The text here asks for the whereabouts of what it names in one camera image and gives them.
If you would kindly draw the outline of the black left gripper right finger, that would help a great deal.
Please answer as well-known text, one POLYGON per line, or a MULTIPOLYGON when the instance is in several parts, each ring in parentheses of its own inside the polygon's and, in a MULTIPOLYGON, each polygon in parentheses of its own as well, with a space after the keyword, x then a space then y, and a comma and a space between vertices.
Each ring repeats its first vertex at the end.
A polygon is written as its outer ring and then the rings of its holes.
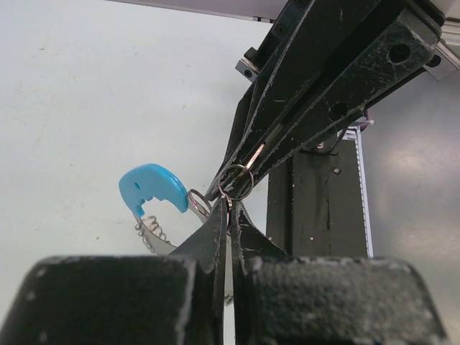
POLYGON ((291 257, 231 212, 238 344, 447 344, 419 273, 388 258, 291 257))

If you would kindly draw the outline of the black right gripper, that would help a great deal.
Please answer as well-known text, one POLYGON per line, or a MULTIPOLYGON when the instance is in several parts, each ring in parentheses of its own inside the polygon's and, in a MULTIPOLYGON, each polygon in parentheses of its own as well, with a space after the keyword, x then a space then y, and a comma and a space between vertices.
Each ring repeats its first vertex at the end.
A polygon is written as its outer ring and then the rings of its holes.
POLYGON ((302 147, 347 127, 384 92, 427 63, 438 34, 408 9, 353 60, 337 53, 375 12, 378 1, 288 1, 256 50, 236 69, 253 82, 237 106, 211 201, 242 165, 261 180, 302 147))

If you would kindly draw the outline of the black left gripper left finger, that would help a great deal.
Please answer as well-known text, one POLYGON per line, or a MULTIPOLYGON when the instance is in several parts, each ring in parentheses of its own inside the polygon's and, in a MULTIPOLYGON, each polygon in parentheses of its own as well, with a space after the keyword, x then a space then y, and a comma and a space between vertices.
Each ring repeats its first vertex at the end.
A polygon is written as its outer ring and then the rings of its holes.
POLYGON ((1 328, 3 344, 222 344, 228 206, 165 256, 40 260, 1 328))

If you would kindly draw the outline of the metal key organizer with rings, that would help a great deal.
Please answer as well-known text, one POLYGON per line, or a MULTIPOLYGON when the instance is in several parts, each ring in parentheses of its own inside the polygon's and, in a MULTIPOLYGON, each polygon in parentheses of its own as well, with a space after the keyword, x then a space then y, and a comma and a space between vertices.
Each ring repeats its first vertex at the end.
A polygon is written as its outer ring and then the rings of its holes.
POLYGON ((207 167, 196 164, 176 167, 147 162, 123 172, 117 188, 132 218, 137 253, 169 254, 191 235, 186 220, 203 224, 213 207, 205 192, 213 178, 207 167))

